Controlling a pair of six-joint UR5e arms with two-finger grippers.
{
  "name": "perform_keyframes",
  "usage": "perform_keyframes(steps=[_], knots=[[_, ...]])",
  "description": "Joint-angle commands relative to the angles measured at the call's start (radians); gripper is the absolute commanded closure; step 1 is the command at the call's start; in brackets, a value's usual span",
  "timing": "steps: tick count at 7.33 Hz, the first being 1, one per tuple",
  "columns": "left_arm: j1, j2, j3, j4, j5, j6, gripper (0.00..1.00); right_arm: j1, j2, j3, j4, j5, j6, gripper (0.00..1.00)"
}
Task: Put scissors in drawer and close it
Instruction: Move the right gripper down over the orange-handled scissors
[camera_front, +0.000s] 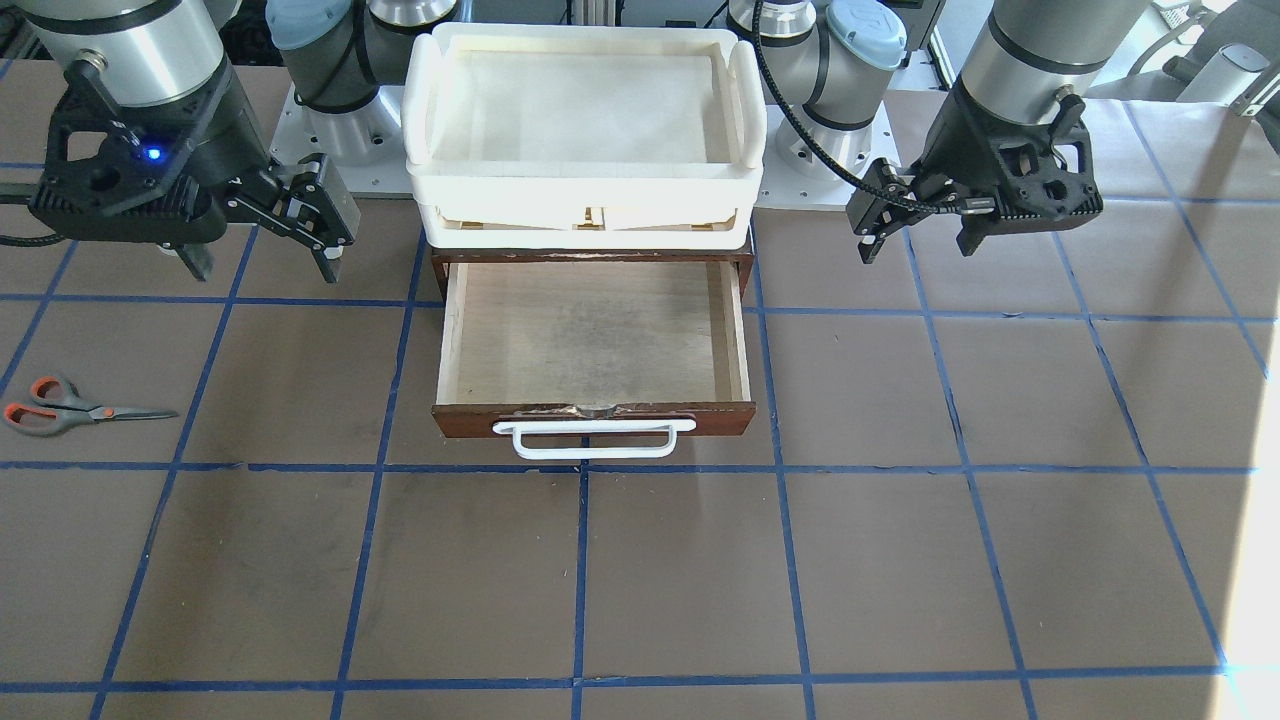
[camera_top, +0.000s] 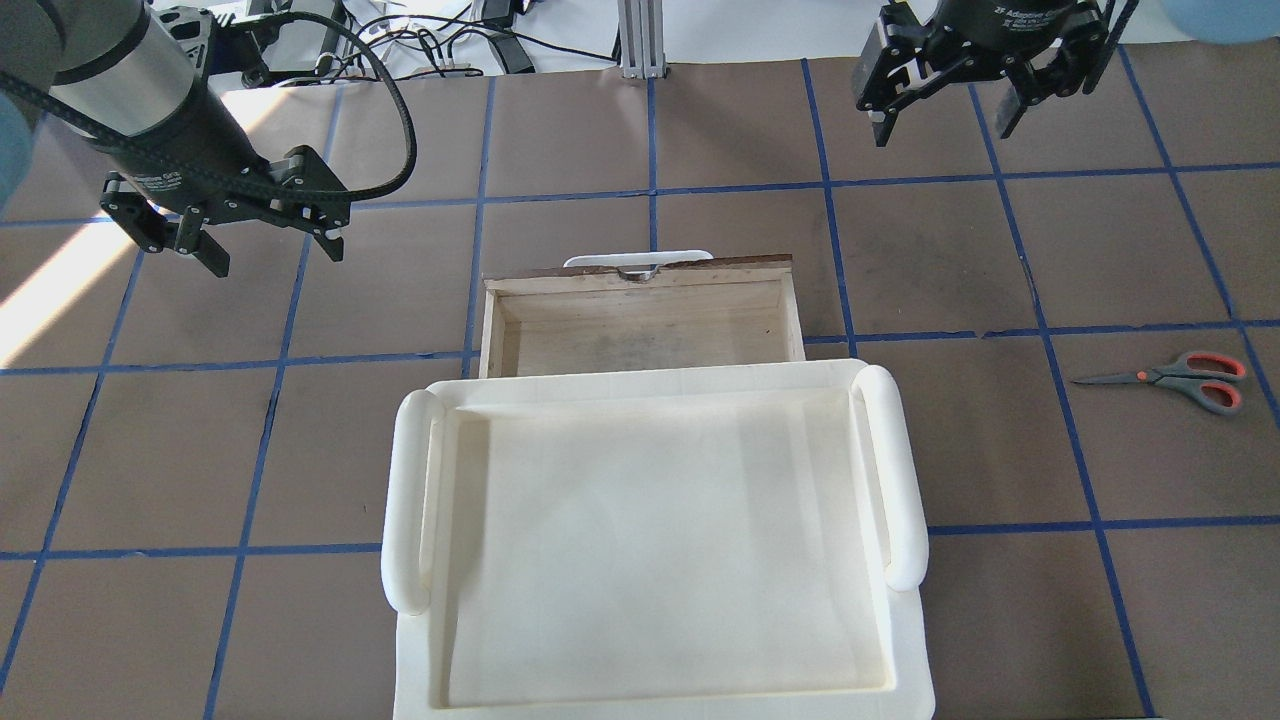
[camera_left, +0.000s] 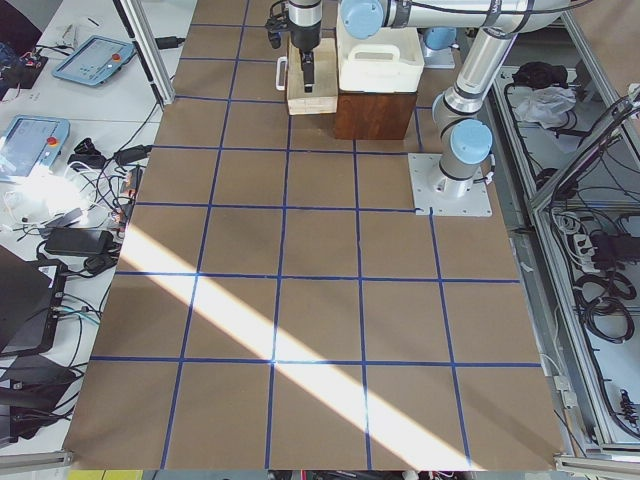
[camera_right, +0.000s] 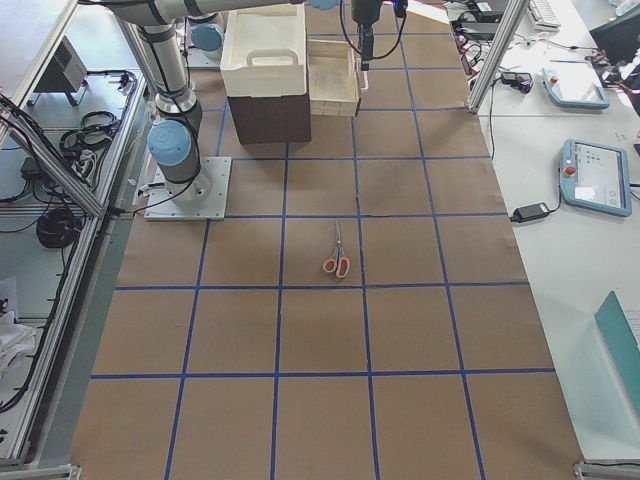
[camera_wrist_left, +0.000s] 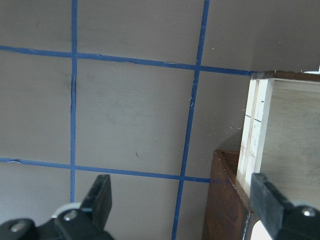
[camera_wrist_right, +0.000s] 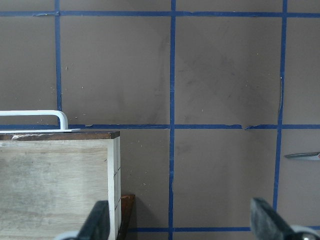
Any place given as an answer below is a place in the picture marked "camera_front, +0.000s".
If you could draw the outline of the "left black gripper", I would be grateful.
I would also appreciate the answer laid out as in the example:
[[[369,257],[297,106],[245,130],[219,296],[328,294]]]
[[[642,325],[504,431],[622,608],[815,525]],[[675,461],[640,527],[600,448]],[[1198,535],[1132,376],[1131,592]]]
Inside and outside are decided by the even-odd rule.
[[[993,211],[961,215],[956,243],[964,258],[998,234],[1001,225],[1082,225],[1103,210],[1091,137],[1082,119],[1084,109],[1078,94],[1060,91],[1048,122],[1024,126],[988,111],[956,83],[925,137],[915,176],[877,158],[861,182],[902,201],[910,201],[914,179],[920,201],[942,204],[950,195],[956,200],[993,199]],[[847,218],[860,238],[861,261],[872,264],[892,233],[916,224],[925,211],[856,190],[847,202]]]

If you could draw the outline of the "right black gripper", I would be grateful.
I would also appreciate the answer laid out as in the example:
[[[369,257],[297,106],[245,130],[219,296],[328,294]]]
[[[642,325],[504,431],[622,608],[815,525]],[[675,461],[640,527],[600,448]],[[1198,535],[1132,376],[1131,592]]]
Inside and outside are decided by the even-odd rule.
[[[191,92],[152,106],[110,97],[101,61],[74,61],[49,123],[40,181],[28,208],[63,240],[160,243],[191,275],[209,281],[206,243],[232,222],[292,238],[335,283],[338,251],[355,242],[358,206],[324,152],[294,165],[270,159],[232,64]]]

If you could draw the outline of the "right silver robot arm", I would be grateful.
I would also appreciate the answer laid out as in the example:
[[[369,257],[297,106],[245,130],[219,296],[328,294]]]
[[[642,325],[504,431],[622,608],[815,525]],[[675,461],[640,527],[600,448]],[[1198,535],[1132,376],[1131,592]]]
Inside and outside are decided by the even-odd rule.
[[[19,1],[59,63],[67,91],[50,115],[44,170],[5,183],[47,233],[151,243],[197,281],[228,225],[259,225],[303,246],[334,283],[355,242],[357,204],[340,177],[401,142],[402,86],[413,42],[453,20],[454,1],[269,1],[265,20],[311,137],[283,163],[255,119],[206,1]]]

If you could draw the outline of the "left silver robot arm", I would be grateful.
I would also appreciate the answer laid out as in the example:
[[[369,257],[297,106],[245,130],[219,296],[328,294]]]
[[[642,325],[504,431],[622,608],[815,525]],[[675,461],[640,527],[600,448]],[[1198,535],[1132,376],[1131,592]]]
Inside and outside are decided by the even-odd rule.
[[[992,234],[1069,231],[1105,208],[1082,118],[1085,91],[1140,15],[1138,1],[997,1],[925,136],[900,167],[869,158],[876,113],[909,58],[881,1],[730,1],[782,111],[774,146],[796,172],[852,186],[864,263],[927,217],[961,219],[973,255]]]

